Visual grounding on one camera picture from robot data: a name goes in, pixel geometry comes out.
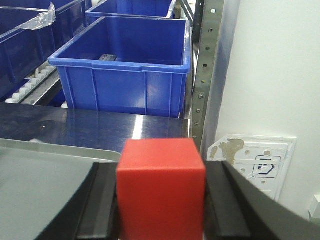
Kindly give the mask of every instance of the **stainless steel surface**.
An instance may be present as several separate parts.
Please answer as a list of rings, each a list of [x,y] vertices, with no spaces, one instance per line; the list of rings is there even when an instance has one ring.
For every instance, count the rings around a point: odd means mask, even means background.
[[[119,159],[105,150],[0,139],[0,239],[36,239],[94,162]]]
[[[203,18],[192,99],[192,137],[199,149],[203,137],[224,4],[224,0],[207,0],[203,3]]]
[[[121,153],[127,139],[184,138],[186,119],[0,103],[0,138]]]
[[[62,89],[58,71],[55,70],[47,79],[31,92],[23,101],[22,104],[28,105],[47,105]]]
[[[240,2],[241,0],[224,0],[220,36],[212,76],[213,80],[210,87],[200,150],[204,159],[207,157],[208,148],[214,144],[216,138]]]

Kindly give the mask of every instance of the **blue plastic bin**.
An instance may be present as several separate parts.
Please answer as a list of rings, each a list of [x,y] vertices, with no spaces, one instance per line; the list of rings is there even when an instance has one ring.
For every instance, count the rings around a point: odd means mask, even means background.
[[[89,23],[104,16],[174,17],[176,0],[104,0],[85,12]]]
[[[0,98],[55,52],[52,26],[39,30],[16,28],[42,12],[0,8]]]
[[[99,60],[105,54],[116,60]],[[190,24],[102,17],[49,63],[57,66],[70,108],[177,118],[191,69]]]
[[[87,27],[85,12],[91,8],[91,0],[0,0],[0,6],[47,10],[51,2],[56,14],[54,41],[59,49]]]

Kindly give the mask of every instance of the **metal bracket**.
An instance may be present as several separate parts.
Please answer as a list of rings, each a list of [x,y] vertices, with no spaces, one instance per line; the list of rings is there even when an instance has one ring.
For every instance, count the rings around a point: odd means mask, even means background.
[[[200,149],[202,142],[225,1],[207,0],[203,4],[198,62],[192,99],[192,135],[198,149]]]

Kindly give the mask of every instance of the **blue storage crate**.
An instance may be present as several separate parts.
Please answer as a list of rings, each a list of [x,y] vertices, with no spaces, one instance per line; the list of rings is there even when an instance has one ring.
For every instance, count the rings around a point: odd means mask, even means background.
[[[0,98],[55,52],[52,26],[39,30],[16,28],[41,10],[0,8]]]
[[[115,61],[99,60],[116,55]],[[179,117],[191,69],[185,20],[102,17],[49,57],[70,108]]]
[[[174,17],[176,0],[104,0],[85,12],[89,23],[104,16]]]
[[[51,2],[56,14],[55,46],[59,49],[87,27],[85,12],[92,6],[91,0],[0,0],[0,6],[47,10]]]

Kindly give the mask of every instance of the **wall plate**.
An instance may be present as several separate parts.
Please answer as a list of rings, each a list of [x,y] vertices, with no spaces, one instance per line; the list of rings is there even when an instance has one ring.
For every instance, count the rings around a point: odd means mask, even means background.
[[[279,200],[296,137],[228,134],[209,147],[207,161],[228,161],[267,196]]]

